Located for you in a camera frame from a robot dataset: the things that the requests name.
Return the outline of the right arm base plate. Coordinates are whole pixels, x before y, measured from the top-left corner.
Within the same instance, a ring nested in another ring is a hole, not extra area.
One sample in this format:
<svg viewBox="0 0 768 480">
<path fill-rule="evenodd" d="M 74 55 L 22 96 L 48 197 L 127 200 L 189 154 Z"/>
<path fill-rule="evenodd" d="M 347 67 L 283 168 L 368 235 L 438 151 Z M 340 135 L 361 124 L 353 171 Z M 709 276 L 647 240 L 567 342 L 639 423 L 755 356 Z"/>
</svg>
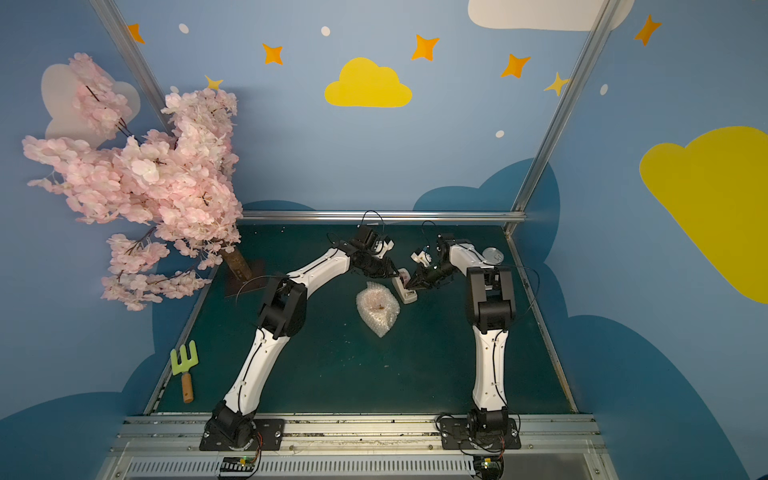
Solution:
<svg viewBox="0 0 768 480">
<path fill-rule="evenodd" d="M 517 422 L 509 420 L 505 431 L 476 431 L 471 433 L 465 417 L 441 417 L 436 420 L 436 428 L 444 450 L 470 451 L 482 450 L 488 453 L 500 453 L 502 450 L 519 450 L 521 439 Z"/>
</svg>

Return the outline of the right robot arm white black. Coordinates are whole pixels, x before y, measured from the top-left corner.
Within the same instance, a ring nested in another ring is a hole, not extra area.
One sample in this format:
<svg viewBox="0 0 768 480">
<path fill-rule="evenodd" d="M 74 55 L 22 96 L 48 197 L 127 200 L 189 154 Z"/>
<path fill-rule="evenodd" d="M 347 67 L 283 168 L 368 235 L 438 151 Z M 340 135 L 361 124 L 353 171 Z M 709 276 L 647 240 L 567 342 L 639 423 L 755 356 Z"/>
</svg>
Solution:
<svg viewBox="0 0 768 480">
<path fill-rule="evenodd" d="M 447 432 L 458 450 L 501 454 L 518 448 L 519 426 L 512 420 L 505 393 L 505 351 L 509 331 L 518 319 L 512 269 L 494 248 L 479 251 L 467 240 L 437 236 L 436 252 L 415 250 L 409 290 L 436 289 L 456 273 L 466 280 L 466 316 L 475 345 L 472 408 L 458 434 Z"/>
</svg>

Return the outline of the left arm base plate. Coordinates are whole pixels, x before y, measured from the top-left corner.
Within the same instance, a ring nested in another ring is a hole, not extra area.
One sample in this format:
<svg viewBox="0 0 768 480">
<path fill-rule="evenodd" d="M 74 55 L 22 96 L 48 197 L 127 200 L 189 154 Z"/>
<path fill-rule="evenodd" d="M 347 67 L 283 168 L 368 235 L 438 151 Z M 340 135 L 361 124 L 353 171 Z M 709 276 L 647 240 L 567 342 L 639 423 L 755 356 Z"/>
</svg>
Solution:
<svg viewBox="0 0 768 480">
<path fill-rule="evenodd" d="M 256 452 L 280 449 L 285 421 L 278 418 L 256 418 L 225 427 L 216 419 L 209 420 L 199 444 L 200 451 Z"/>
</svg>

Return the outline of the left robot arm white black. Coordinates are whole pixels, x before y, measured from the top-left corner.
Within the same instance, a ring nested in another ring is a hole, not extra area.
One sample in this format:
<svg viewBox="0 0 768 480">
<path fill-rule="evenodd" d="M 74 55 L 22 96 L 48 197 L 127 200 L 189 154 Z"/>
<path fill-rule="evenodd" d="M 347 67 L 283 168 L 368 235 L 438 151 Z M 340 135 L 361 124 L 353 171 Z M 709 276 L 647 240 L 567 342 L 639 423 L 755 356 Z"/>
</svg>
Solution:
<svg viewBox="0 0 768 480">
<path fill-rule="evenodd" d="M 354 238 L 336 241 L 309 264 L 268 281 L 252 346 L 231 388 L 214 407 L 200 450 L 248 451 L 260 447 L 255 413 L 280 353 L 305 324 L 309 298 L 353 269 L 370 279 L 398 277 L 389 257 L 394 246 L 391 237 L 361 225 Z"/>
</svg>

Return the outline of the clear bubble wrap sheet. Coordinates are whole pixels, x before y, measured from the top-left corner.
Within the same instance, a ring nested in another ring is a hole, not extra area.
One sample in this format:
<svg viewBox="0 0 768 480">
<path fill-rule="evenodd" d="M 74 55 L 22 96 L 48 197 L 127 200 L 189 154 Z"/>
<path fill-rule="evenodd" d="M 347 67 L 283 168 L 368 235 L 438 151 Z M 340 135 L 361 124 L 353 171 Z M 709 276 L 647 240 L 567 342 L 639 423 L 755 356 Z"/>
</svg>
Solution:
<svg viewBox="0 0 768 480">
<path fill-rule="evenodd" d="M 356 296 L 357 311 L 363 322 L 383 338 L 394 326 L 400 313 L 400 304 L 386 286 L 368 282 Z"/>
</svg>

